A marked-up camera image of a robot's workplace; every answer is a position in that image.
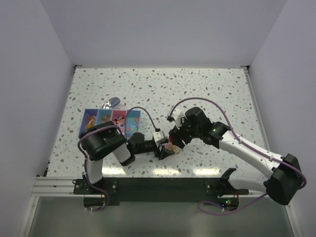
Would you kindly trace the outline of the clear plastic jar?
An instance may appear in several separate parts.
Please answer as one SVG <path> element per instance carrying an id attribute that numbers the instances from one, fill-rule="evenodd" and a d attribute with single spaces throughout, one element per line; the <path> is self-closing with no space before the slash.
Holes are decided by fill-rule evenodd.
<path id="1" fill-rule="evenodd" d="M 176 145 L 173 145 L 171 142 L 167 144 L 166 148 L 169 151 L 173 151 L 175 154 L 178 154 L 180 152 L 180 148 Z"/>

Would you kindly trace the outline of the metal candy scoop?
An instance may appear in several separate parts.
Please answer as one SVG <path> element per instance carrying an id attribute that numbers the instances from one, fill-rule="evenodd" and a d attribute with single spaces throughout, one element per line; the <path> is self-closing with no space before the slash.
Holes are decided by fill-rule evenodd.
<path id="1" fill-rule="evenodd" d="M 113 98 L 110 98 L 107 101 L 105 101 L 101 105 L 101 109 L 113 109 L 114 107 L 116 107 L 119 104 L 120 104 L 120 99 L 118 97 L 113 97 Z"/>

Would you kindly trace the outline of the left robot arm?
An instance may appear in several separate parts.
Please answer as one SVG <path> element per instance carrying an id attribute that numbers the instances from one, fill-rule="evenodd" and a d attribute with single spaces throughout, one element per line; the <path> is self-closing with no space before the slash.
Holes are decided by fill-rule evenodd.
<path id="1" fill-rule="evenodd" d="M 126 138 L 111 121 L 84 130 L 79 135 L 78 148 L 85 155 L 85 188 L 92 194 L 101 191 L 103 159 L 108 155 L 114 155 L 122 166 L 134 162 L 138 154 L 153 153 L 156 158 L 163 160 L 175 154 L 168 144 L 169 139 L 160 129 L 153 133 L 150 140 L 146 140 L 140 132 Z"/>

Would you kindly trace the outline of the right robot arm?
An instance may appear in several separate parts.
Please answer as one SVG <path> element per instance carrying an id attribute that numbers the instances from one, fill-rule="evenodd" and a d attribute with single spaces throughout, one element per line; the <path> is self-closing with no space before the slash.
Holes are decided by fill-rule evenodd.
<path id="1" fill-rule="evenodd" d="M 173 145 L 182 149 L 193 139 L 200 139 L 207 145 L 237 156 L 265 177 L 265 180 L 245 176 L 231 177 L 235 169 L 229 169 L 220 181 L 220 189 L 226 194 L 231 194 L 236 189 L 254 190 L 266 193 L 278 204 L 288 205 L 297 191 L 306 185 L 306 178 L 295 156 L 282 156 L 243 139 L 230 126 L 222 122 L 212 122 L 198 107 L 185 113 L 179 109 L 171 110 L 167 119 L 175 123 L 169 132 Z"/>

